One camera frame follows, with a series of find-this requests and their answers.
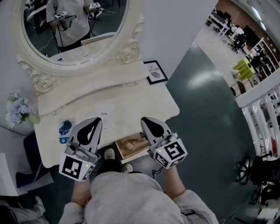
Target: gray floor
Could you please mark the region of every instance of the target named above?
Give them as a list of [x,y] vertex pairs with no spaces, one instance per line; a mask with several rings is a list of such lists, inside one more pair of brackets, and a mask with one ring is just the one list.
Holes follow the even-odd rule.
[[[226,82],[204,52],[193,45],[167,88],[180,108],[180,114],[167,123],[189,153],[177,166],[186,188],[204,200],[220,224],[224,224],[224,219],[225,223],[238,223],[231,219],[233,215],[252,223],[258,209],[248,206],[247,201],[255,186],[239,185],[235,179],[237,162],[246,155],[254,157],[255,150],[246,120]],[[131,164],[135,171],[150,176],[152,169],[160,168],[148,156]],[[73,181],[59,175],[57,167],[52,175],[53,184],[19,199],[31,207],[35,195],[39,195],[46,208],[45,216],[55,224],[71,199]],[[162,174],[157,180],[162,185]]]
[[[118,30],[125,12],[126,0],[121,1],[120,10],[118,10],[119,5],[117,0],[114,1],[114,5],[112,5],[112,1],[106,0],[104,1],[103,7],[105,10],[103,11],[103,15],[100,17],[100,20],[97,21],[96,23],[94,23],[93,21],[89,22],[92,32],[96,36],[104,33],[116,32]],[[28,22],[30,23],[30,25],[28,26],[28,28],[26,28],[26,33],[33,46],[38,51],[40,51],[42,47],[47,45],[40,52],[43,54],[46,53],[50,57],[58,54],[59,52],[56,46],[56,42],[55,39],[52,39],[53,34],[49,28],[49,25],[45,24],[41,28],[42,31],[39,34],[37,34],[36,29],[34,28],[35,26],[34,20],[31,19]]]

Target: gray shirt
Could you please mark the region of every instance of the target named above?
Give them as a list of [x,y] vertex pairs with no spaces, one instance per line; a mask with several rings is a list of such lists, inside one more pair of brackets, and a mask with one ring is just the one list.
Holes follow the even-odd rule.
[[171,200],[144,174],[101,174],[91,184],[91,197],[85,209],[76,203],[67,204],[59,223],[218,224],[214,213],[194,192],[187,190]]

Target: slipper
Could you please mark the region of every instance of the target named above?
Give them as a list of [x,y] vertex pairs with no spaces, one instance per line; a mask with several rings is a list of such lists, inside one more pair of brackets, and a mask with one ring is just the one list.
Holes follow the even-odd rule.
[[115,152],[113,149],[109,148],[109,149],[106,149],[105,152],[104,152],[104,158],[105,160],[107,159],[115,159]]
[[130,165],[129,163],[125,163],[123,166],[122,166],[122,173],[130,173],[133,171],[133,168],[132,168],[132,165]]

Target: oval mirror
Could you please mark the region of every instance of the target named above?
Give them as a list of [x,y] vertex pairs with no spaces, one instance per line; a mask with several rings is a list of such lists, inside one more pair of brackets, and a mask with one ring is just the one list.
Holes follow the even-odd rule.
[[126,6],[126,0],[26,0],[24,35],[31,48],[52,63],[85,63],[113,43]]

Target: picture frame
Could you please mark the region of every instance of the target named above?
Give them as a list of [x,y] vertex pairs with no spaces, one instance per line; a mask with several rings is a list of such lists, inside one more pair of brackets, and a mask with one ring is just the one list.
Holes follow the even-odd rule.
[[158,61],[147,61],[144,62],[147,66],[147,70],[149,72],[149,76],[147,77],[150,85],[168,81],[167,76],[159,65]]

